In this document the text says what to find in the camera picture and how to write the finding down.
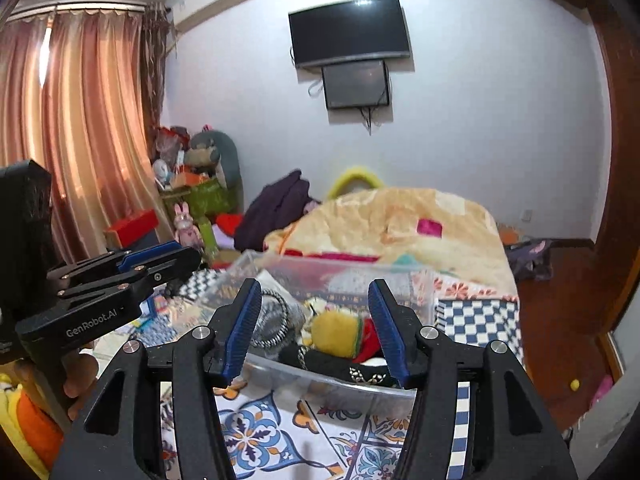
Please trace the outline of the person's left hand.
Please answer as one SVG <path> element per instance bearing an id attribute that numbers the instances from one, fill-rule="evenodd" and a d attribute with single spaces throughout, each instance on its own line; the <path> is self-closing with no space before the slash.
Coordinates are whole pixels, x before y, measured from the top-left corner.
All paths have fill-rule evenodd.
<path id="1" fill-rule="evenodd" d="M 14 362 L 12 366 L 14 375 L 32 403 L 47 415 L 52 416 L 49 402 L 44 397 L 44 390 L 40 385 L 39 370 L 35 368 L 35 365 L 26 360 L 19 360 Z M 66 381 L 63 390 L 66 398 L 70 399 L 67 417 L 70 420 L 75 420 L 96 384 L 99 364 L 91 354 L 75 352 L 64 366 Z"/>

